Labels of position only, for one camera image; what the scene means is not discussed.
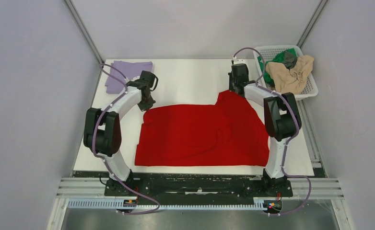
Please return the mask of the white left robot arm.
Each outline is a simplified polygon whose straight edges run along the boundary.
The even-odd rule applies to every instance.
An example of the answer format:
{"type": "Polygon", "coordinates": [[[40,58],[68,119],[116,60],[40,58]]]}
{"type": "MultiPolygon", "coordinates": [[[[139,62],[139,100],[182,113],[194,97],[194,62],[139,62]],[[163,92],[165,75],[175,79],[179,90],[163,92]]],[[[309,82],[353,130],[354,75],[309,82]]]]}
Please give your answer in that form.
{"type": "Polygon", "coordinates": [[[120,146],[122,142],[120,121],[137,106],[142,112],[152,108],[151,96],[158,84],[158,77],[150,71],[142,71],[136,80],[125,83],[122,93],[105,108],[89,108],[86,112],[83,144],[106,166],[109,177],[117,181],[117,190],[130,195],[135,183],[128,177],[131,169],[125,163],[120,146]]]}

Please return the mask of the red t shirt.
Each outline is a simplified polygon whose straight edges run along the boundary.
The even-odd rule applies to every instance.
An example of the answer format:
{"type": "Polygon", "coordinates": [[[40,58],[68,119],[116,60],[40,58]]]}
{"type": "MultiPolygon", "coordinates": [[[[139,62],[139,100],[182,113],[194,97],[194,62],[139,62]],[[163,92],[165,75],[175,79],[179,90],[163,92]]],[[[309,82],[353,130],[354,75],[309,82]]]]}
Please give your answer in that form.
{"type": "Polygon", "coordinates": [[[250,103],[223,91],[209,105],[177,104],[143,116],[137,166],[265,166],[269,136],[250,103]]]}

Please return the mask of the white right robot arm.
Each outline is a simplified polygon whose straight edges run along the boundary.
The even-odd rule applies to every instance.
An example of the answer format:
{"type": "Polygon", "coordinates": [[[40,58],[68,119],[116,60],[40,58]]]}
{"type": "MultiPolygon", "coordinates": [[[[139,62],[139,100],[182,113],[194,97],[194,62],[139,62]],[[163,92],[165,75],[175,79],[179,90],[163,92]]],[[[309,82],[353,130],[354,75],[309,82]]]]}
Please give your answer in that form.
{"type": "Polygon", "coordinates": [[[288,174],[285,160],[290,142],[299,134],[302,125],[293,93],[280,94],[249,80],[245,63],[232,61],[229,88],[236,94],[263,106],[264,125],[270,137],[270,153],[261,178],[261,190],[272,196],[285,187],[288,174]]]}

